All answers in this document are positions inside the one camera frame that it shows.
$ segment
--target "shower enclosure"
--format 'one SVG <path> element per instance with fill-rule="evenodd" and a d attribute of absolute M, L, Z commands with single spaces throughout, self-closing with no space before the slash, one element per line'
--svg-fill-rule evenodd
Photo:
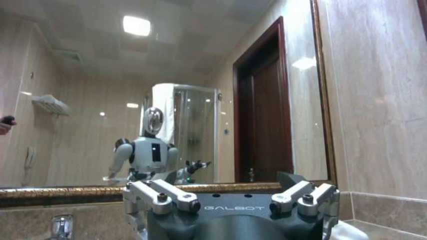
<path fill-rule="evenodd" d="M 178 149 L 176 169 L 189 162 L 210 162 L 190 176 L 194 183 L 216 181 L 217 91 L 212 88 L 161 83 L 145 97 L 142 111 L 157 107 L 164 113 L 162 133 L 157 138 Z"/>

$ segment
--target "door frame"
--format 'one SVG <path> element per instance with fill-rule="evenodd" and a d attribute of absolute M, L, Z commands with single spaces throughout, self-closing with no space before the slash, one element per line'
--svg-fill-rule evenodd
<path fill-rule="evenodd" d="M 240 182 L 240 165 L 242 159 L 240 158 L 240 116 L 238 116 L 238 68 L 246 63 L 257 50 L 264 46 L 264 44 L 276 38 L 278 46 L 278 81 L 281 87 L 281 101 L 282 101 L 282 118 L 285 121 L 284 124 L 284 136 L 285 136 L 285 152 L 288 156 L 285 158 L 288 169 L 293 171 L 292 164 L 292 133 L 290 133 L 290 105 L 289 105 L 289 82 L 288 82 L 288 73 L 286 73 L 286 54 L 285 54 L 285 34 L 284 34 L 284 21 L 282 16 L 280 16 L 256 41 L 252 43 L 249 48 L 245 50 L 242 55 L 232 64 L 232 93 L 233 93 L 233 179 L 234 182 Z"/>

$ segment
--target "white towel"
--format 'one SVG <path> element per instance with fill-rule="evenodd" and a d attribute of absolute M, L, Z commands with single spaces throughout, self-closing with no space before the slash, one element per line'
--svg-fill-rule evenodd
<path fill-rule="evenodd" d="M 164 115 L 162 127 L 155 137 L 166 144 L 173 144 L 173 84 L 161 83 L 151 87 L 151 106 L 158 108 Z"/>

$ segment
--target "ceiling light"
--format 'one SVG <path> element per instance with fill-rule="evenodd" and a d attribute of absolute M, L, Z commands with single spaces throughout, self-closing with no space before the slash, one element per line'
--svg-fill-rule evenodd
<path fill-rule="evenodd" d="M 122 30 L 137 36 L 147 36 L 150 32 L 150 22 L 145 19 L 133 16 L 123 16 Z"/>
<path fill-rule="evenodd" d="M 127 103 L 125 104 L 125 106 L 126 106 L 127 108 L 130 108 L 130 109 L 137 109 L 139 105 L 137 105 L 135 103 L 127 102 Z"/>
<path fill-rule="evenodd" d="M 312 58 L 302 57 L 300 60 L 297 60 L 292 64 L 292 67 L 300 70 L 309 69 L 310 67 L 314 67 L 314 66 L 316 66 L 316 57 L 312 57 Z"/>

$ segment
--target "mirror frame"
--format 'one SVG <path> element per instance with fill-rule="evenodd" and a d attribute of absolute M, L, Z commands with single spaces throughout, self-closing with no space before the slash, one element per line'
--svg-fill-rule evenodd
<path fill-rule="evenodd" d="M 332 126 L 329 118 L 329 102 L 322 56 L 317 0 L 309 0 L 313 30 L 314 54 L 317 61 L 317 77 L 324 129 L 325 163 L 328 180 L 310 181 L 318 186 L 322 183 L 337 186 L 334 152 L 332 142 Z M 192 193 L 278 193 L 277 182 L 258 183 L 213 183 L 177 185 Z M 25 206 L 50 206 L 63 204 L 121 202 L 122 186 L 66 186 L 66 187 L 7 187 L 0 188 L 0 208 Z"/>

